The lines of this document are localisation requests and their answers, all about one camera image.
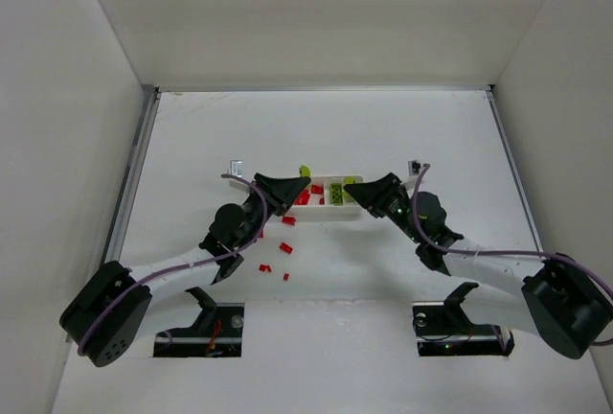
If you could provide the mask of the red lego slope piece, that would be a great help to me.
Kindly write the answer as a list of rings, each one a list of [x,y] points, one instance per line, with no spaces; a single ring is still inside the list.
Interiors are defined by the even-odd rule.
[[[314,194],[317,194],[317,195],[321,195],[324,192],[324,190],[323,190],[323,188],[321,186],[318,186],[318,185],[315,185],[315,184],[311,185],[311,191]]]

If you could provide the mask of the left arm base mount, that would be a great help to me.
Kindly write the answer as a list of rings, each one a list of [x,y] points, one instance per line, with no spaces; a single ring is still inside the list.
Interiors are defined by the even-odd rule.
[[[152,356],[157,358],[238,358],[242,354],[244,303],[218,303],[201,287],[183,293],[196,315],[185,326],[155,336]]]

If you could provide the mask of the pale green duplo brick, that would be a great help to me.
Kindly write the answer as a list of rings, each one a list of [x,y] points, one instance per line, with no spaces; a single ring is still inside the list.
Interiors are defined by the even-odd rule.
[[[299,167],[299,176],[300,177],[310,177],[310,168],[306,165],[301,165]]]

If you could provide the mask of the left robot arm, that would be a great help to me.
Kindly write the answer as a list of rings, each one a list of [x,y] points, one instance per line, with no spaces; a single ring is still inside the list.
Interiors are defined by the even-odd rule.
[[[151,313],[180,293],[201,291],[238,269],[273,217],[284,216],[310,185],[309,177],[273,178],[257,173],[246,182],[241,204],[220,206],[204,239],[184,254],[154,264],[103,264],[61,314],[58,323],[78,353],[104,367],[144,334],[155,333]]]

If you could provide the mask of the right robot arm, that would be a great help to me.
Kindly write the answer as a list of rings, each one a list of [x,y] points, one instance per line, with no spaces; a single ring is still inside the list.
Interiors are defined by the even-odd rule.
[[[539,336],[570,359],[590,347],[609,345],[601,334],[612,322],[612,289],[594,272],[557,253],[487,249],[446,224],[439,198],[420,189],[408,192],[393,173],[345,192],[375,218],[389,219],[417,246],[430,270],[466,280],[468,292],[481,285],[501,290],[513,302],[480,303],[467,295],[451,305],[468,323],[502,325]]]

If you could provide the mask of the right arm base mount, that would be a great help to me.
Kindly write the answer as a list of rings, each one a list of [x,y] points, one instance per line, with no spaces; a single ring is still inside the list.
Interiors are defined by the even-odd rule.
[[[465,282],[442,301],[412,303],[412,327],[420,357],[509,357],[512,331],[492,324],[474,324],[461,309],[477,283]]]

